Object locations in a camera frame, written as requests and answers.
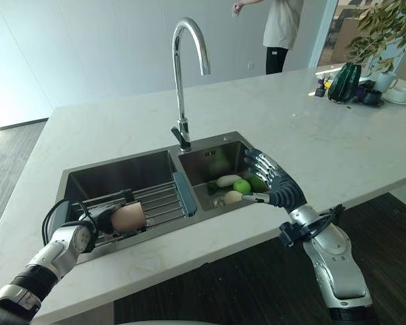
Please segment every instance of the countertop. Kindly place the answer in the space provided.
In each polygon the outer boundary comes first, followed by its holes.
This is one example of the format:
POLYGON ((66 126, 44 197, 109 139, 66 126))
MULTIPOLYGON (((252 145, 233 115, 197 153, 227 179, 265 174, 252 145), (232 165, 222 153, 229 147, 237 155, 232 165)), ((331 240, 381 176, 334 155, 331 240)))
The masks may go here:
MULTIPOLYGON (((185 89, 191 139, 239 131, 299 183, 318 211, 406 183, 406 106, 308 96, 315 70, 185 89)), ((176 144, 175 91, 57 108, 0 220, 0 288, 42 247, 41 223, 64 169, 176 144)), ((44 300, 51 323, 278 235, 282 209, 252 204, 77 265, 44 300)))

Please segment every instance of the wooden floor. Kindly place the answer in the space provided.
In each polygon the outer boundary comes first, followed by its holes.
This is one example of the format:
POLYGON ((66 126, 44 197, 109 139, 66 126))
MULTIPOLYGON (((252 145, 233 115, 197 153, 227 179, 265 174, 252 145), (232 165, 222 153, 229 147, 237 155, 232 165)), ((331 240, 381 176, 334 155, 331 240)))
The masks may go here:
POLYGON ((0 218, 45 122, 0 131, 0 218))
MULTIPOLYGON (((352 240, 381 325, 406 325, 406 206, 385 194, 346 211, 340 226, 352 240)), ((309 258, 278 238, 116 301, 114 309, 115 324, 331 324, 309 258)))

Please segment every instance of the dark floor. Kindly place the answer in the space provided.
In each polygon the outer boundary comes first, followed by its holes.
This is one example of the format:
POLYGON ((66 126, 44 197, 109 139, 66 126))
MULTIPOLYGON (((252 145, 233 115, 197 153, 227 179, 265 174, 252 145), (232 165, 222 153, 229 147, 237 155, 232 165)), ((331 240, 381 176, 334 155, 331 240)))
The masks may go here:
MULTIPOLYGON (((406 325, 406 206, 390 194, 343 215, 381 325, 406 325)), ((278 238, 115 302, 115 324, 331 324, 302 247, 278 238)))

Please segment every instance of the metal rack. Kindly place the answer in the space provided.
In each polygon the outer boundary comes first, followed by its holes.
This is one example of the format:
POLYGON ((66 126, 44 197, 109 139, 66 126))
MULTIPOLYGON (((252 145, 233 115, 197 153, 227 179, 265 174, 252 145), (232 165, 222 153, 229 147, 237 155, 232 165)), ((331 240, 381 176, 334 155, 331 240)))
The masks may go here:
MULTIPOLYGON (((100 205, 118 203, 120 201, 125 203, 124 195, 130 191, 131 190, 119 191, 106 196, 85 200, 83 203, 86 205, 89 211, 100 205)), ((136 202, 141 203, 143 212, 146 216, 146 227, 128 234, 114 234, 113 236, 101 232, 99 233, 99 237, 95 244, 96 248, 111 242, 118 242, 125 238, 138 236, 141 233, 149 232, 152 229, 167 223, 186 218, 175 182, 173 181, 134 191, 133 195, 135 200, 133 202, 128 202, 125 205, 136 202)), ((78 215, 83 214, 83 210, 81 210, 81 208, 77 208, 75 211, 78 215)))

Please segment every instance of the glass door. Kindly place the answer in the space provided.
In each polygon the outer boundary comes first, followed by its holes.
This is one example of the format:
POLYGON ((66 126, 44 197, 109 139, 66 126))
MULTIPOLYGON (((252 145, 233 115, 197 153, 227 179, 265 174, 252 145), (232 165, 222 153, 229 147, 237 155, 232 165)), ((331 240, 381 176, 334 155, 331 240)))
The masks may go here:
POLYGON ((362 16, 355 17, 357 10, 367 9, 381 2, 383 0, 339 0, 317 65, 345 63, 347 61, 345 47, 360 35, 357 27, 362 16))

